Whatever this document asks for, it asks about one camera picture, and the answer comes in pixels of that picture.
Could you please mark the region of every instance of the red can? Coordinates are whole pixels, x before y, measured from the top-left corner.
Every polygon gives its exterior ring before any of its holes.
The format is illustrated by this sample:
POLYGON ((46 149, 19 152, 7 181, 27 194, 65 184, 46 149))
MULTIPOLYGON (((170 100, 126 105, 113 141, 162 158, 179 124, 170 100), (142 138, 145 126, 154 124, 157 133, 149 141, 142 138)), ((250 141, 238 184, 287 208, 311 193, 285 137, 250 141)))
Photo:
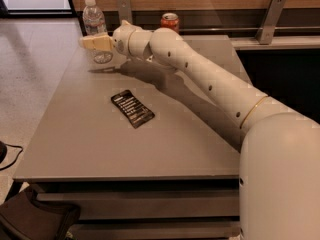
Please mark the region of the red can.
POLYGON ((179 17, 177 14, 168 12, 162 15, 161 27, 170 28, 179 34, 179 17))

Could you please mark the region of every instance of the bottle cap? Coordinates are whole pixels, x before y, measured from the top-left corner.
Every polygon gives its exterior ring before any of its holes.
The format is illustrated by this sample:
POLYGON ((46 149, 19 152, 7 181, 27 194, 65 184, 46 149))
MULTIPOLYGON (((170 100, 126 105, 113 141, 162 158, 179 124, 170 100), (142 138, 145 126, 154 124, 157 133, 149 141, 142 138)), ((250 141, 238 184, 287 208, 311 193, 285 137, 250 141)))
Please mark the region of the bottle cap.
POLYGON ((95 6, 96 0, 85 0, 86 6, 95 6))

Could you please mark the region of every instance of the plastic bottle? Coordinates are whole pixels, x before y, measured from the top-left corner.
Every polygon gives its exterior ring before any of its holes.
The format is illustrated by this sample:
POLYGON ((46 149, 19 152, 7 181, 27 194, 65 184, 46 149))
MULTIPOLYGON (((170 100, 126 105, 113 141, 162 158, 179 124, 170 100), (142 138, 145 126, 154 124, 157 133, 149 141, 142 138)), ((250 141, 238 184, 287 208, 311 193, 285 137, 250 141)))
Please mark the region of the plastic bottle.
MULTIPOLYGON (((106 22, 101 9, 96 5, 96 0, 85 0, 86 7, 83 10, 83 23, 88 35, 107 32, 106 22)), ((103 64, 112 60, 111 52, 94 50, 93 60, 103 64)))

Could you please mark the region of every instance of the floor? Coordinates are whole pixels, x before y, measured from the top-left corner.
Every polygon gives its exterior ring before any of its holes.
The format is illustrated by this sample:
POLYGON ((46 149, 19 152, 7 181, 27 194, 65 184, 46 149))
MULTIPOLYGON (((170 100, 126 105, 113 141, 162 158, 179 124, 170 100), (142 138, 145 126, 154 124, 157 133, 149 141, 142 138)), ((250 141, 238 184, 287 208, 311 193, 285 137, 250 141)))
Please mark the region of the floor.
MULTIPOLYGON (((0 19, 0 140, 28 146, 78 46, 77 19, 0 19)), ((8 149, 0 168, 15 158, 8 149)), ((23 159, 0 171, 0 204, 23 159)))

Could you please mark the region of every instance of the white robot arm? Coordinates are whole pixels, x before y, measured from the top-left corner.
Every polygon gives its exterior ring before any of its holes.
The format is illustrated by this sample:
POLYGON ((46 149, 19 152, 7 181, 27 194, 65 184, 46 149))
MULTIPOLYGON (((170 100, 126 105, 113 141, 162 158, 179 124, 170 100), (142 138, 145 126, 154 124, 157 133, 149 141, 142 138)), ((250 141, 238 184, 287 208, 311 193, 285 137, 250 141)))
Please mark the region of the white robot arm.
POLYGON ((114 46, 127 57, 183 71, 244 130, 241 239, 319 238, 319 124, 204 58, 170 29, 151 32, 123 22, 112 39, 86 37, 80 43, 89 49, 114 46))

